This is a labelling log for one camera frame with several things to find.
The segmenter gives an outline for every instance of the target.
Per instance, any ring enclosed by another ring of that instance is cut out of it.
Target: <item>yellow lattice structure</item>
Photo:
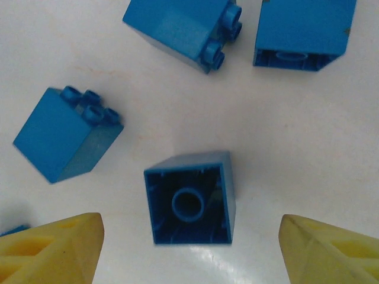
[[[379,284],[379,240],[283,216],[279,242],[291,284]]]
[[[1,284],[90,284],[104,241],[99,213],[0,238]]]

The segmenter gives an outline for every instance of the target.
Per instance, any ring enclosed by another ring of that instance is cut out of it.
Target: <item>white table surface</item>
[[[346,55],[319,73],[252,66],[261,2],[239,1],[241,35],[207,76],[123,24],[128,1],[0,1],[0,212],[33,225],[100,212],[94,284],[289,283],[283,214],[379,237],[379,2],[358,0]],[[50,185],[12,141],[66,85],[126,127],[91,173]],[[155,247],[143,170],[214,149],[232,152],[233,245]]]

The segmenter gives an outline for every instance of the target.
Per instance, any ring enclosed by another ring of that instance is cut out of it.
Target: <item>yellow triangular piece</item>
[[[291,284],[379,284],[379,240],[284,215],[279,243]]]
[[[90,284],[104,241],[99,213],[0,238],[0,284]]]

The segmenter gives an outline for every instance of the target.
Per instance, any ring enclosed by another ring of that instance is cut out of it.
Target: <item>blue toy brick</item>
[[[29,225],[21,225],[21,226],[14,228],[14,229],[9,230],[9,231],[0,233],[0,237],[2,237],[3,235],[10,235],[10,234],[18,233],[18,232],[27,230],[29,228],[30,228]]]
[[[90,172],[123,128],[93,91],[48,88],[13,144],[55,183]]]
[[[253,64],[318,71],[346,51],[356,0],[263,0]]]
[[[123,21],[152,45],[205,73],[221,67],[242,28],[236,0],[131,0]]]
[[[228,151],[171,157],[144,171],[156,244],[231,244],[236,215]]]

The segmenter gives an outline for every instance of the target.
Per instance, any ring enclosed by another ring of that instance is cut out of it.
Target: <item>blue duplo block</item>
[[[131,0],[123,21],[159,49],[208,73],[242,28],[236,0]]]
[[[263,0],[253,64],[318,71],[346,51],[356,0]]]
[[[0,237],[2,237],[3,235],[15,234],[15,233],[27,230],[27,229],[30,229],[29,225],[20,225],[20,226],[18,226],[16,228],[13,228],[13,229],[9,230],[9,231],[0,233]]]
[[[13,144],[55,183],[91,171],[123,128],[95,92],[48,88]]]
[[[156,244],[231,244],[236,203],[228,151],[185,154],[146,169]]]

